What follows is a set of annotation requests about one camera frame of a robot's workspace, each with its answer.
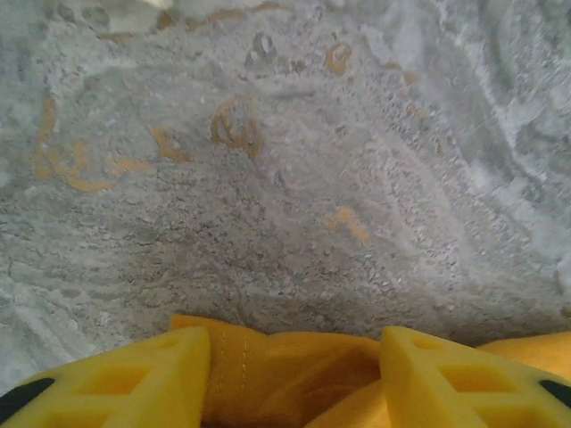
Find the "gray sand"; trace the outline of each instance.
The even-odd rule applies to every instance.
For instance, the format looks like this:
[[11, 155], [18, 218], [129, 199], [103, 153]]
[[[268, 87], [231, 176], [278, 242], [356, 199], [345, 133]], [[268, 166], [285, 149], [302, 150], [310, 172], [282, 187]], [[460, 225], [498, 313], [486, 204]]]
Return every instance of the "gray sand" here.
[[571, 327], [571, 2], [148, 1], [0, 0], [0, 390], [174, 312]]

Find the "yellow fabric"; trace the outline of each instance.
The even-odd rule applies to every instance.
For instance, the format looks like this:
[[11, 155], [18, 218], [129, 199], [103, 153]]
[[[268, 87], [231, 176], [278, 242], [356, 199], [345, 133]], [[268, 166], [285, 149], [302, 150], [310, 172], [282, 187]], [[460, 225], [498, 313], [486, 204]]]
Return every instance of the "yellow fabric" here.
[[[266, 335], [207, 318], [172, 318], [172, 329], [190, 325], [207, 327], [211, 337], [204, 427], [391, 426], [378, 342], [330, 333]], [[571, 332], [494, 342], [482, 350], [571, 380]]]

